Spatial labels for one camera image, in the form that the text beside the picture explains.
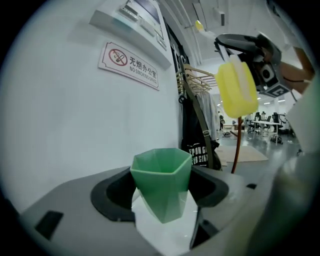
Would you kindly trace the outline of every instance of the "brown tube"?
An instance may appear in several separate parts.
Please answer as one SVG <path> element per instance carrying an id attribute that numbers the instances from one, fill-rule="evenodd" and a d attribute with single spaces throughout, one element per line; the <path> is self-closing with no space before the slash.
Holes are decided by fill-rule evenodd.
<path id="1" fill-rule="evenodd" d="M 235 173 L 237 162 L 238 162 L 240 143 L 241 143 L 241 124 L 242 124 L 242 119 L 240 116 L 238 118 L 238 136 L 237 136 L 237 140 L 236 140 L 236 150 L 235 150 L 235 156 L 234 156 L 234 161 L 233 161 L 233 166 L 232 166 L 232 171 L 231 171 L 232 174 Z"/>

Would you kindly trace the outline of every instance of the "yellow tip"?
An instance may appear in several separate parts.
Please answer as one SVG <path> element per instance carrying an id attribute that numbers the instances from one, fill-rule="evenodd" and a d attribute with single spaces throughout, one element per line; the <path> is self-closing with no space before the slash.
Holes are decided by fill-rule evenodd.
<path id="1" fill-rule="evenodd" d="M 197 30 L 205 30 L 204 29 L 204 26 L 201 24 L 201 22 L 199 21 L 199 20 L 197 20 L 196 22 L 195 22 L 195 27 L 196 27 L 196 29 Z"/>

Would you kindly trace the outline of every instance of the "white table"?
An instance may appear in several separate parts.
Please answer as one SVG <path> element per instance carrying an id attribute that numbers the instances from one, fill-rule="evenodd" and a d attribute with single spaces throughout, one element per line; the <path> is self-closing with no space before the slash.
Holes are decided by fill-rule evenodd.
<path id="1" fill-rule="evenodd" d="M 280 123 L 277 122 L 267 122 L 267 121 L 252 121 L 254 123 L 254 130 L 256 130 L 256 124 L 261 124 L 261 125 L 271 125 L 276 127 L 276 132 L 271 133 L 271 135 L 276 135 L 276 141 L 275 144 L 278 144 L 278 125 Z M 261 127 L 261 138 L 263 137 L 264 129 Z"/>

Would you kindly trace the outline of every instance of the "gray floor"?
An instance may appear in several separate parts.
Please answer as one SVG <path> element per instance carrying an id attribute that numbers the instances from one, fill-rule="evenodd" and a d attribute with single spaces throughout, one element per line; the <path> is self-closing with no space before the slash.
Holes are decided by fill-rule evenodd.
<path id="1" fill-rule="evenodd" d="M 236 146 L 237 137 L 224 138 L 223 133 L 218 133 L 219 142 L 223 146 Z M 256 150 L 264 154 L 268 160 L 255 162 L 238 162 L 235 169 L 235 174 L 245 178 L 248 184 L 258 184 L 261 178 L 266 173 L 274 173 L 287 160 L 297 155 L 300 149 L 297 138 L 290 135 L 281 135 L 283 144 L 277 144 L 268 141 L 268 137 L 261 138 L 261 135 L 252 133 L 241 134 L 241 146 L 252 146 Z M 223 166 L 224 172 L 231 172 L 233 163 L 228 162 L 227 166 Z"/>

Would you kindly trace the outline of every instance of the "hexagonal green cup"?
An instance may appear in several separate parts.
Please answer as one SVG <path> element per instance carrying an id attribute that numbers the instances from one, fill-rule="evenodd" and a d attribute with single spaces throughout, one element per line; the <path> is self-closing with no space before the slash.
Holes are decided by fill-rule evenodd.
<path id="1" fill-rule="evenodd" d="M 178 148 L 159 148 L 134 157 L 130 171 L 147 208 L 160 222 L 184 212 L 192 165 L 191 154 Z"/>

